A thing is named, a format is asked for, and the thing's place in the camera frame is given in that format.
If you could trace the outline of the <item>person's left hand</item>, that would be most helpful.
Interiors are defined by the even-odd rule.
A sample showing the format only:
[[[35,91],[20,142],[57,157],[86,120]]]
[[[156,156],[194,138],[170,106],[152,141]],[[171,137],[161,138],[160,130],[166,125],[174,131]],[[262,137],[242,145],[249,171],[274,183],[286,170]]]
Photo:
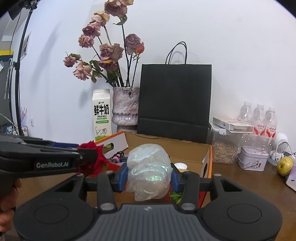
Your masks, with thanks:
[[[13,208],[16,206],[18,198],[18,188],[21,188],[22,182],[20,179],[16,179],[14,187],[10,194],[1,199],[1,232],[10,231],[13,227]]]

